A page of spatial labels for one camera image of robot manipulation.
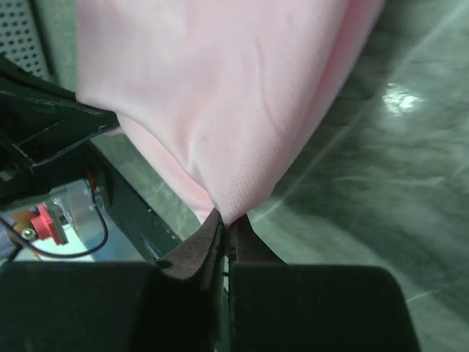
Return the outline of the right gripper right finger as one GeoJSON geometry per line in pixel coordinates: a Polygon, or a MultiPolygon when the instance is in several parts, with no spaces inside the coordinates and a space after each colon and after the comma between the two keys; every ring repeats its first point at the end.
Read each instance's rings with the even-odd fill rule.
{"type": "Polygon", "coordinates": [[[229,229],[232,351],[419,351],[401,287],[384,268],[288,264],[247,216],[229,229]]]}

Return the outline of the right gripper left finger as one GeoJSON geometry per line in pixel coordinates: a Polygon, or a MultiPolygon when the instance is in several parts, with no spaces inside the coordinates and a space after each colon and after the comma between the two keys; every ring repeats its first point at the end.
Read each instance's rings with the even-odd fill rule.
{"type": "Polygon", "coordinates": [[[3,351],[213,351],[224,225],[213,210],[161,259],[1,267],[3,351]]]}

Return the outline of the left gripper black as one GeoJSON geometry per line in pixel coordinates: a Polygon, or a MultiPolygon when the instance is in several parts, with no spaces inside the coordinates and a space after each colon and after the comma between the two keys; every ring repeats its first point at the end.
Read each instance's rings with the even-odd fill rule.
{"type": "Polygon", "coordinates": [[[1,210],[25,208],[85,178],[91,139],[117,116],[1,58],[1,210]]]}

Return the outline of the pink t shirt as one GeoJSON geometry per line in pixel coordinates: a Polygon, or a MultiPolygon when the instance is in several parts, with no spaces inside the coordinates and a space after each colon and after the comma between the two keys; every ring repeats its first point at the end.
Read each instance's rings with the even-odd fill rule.
{"type": "Polygon", "coordinates": [[[114,111],[200,220],[264,202],[350,74],[382,1],[78,1],[77,98],[114,111]]]}

